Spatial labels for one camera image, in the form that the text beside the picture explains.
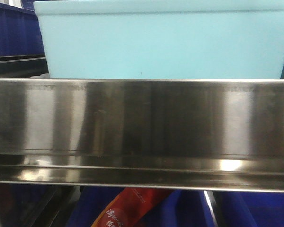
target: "shiny metal surface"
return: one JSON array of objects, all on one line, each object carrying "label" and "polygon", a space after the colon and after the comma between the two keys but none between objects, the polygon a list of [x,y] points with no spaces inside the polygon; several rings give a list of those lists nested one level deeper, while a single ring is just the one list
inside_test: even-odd
[{"label": "shiny metal surface", "polygon": [[284,192],[284,80],[0,79],[0,182]]}]

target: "metal shelf frame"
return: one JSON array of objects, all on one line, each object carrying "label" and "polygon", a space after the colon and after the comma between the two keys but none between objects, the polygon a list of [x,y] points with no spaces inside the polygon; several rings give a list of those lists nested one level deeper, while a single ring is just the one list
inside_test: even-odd
[{"label": "metal shelf frame", "polygon": [[284,192],[284,80],[0,79],[0,183]]}]

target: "metal shelving unit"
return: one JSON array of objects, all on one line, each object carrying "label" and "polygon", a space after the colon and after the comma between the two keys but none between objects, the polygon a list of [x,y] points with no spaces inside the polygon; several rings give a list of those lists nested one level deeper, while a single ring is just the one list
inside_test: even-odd
[{"label": "metal shelving unit", "polygon": [[284,192],[284,80],[0,79],[0,183]]}]

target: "red plastic bag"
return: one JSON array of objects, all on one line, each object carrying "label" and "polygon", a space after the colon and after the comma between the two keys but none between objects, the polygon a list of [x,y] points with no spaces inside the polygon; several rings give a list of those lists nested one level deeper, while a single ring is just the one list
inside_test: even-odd
[{"label": "red plastic bag", "polygon": [[173,190],[125,188],[102,211],[91,227],[133,227]]}]

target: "stainless steel rail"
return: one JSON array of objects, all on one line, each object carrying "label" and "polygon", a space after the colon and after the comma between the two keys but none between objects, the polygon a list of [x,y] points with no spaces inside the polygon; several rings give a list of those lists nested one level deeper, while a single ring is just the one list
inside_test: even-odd
[{"label": "stainless steel rail", "polygon": [[284,80],[0,79],[0,182],[284,192]]},{"label": "stainless steel rail", "polygon": [[0,57],[0,78],[28,78],[48,73],[45,57]]}]

